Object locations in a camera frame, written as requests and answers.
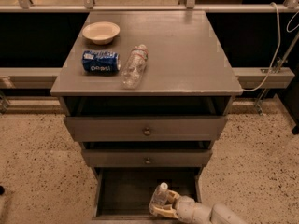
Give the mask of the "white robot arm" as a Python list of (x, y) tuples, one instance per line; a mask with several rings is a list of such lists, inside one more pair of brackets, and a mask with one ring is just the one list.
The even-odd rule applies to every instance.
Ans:
[(223, 203), (210, 208), (168, 189), (154, 191), (149, 211), (154, 216), (173, 218), (185, 224), (248, 224)]

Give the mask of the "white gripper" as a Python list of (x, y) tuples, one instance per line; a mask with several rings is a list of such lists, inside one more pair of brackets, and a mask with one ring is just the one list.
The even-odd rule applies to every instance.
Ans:
[(200, 214), (201, 204), (194, 199), (187, 196), (180, 196), (177, 192), (169, 190), (167, 194), (167, 200), (170, 203), (175, 204), (175, 209), (171, 204), (164, 205), (162, 207), (153, 205), (150, 208), (151, 213), (154, 216), (162, 216), (178, 219), (186, 224), (202, 224), (202, 218)]

